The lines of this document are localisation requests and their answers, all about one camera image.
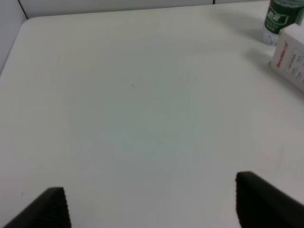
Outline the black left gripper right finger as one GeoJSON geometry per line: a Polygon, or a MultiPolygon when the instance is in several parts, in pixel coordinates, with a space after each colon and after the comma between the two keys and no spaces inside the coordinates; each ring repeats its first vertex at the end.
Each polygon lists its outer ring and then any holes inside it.
{"type": "Polygon", "coordinates": [[[242,228],[304,226],[304,205],[251,171],[236,174],[236,212],[242,228]]]}

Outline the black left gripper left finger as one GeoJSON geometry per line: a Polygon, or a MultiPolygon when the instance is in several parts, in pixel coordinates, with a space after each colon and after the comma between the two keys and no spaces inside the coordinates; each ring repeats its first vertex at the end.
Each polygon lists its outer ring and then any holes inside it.
{"type": "Polygon", "coordinates": [[[70,228],[72,227],[65,190],[52,187],[41,193],[22,210],[6,228],[70,228]]]}

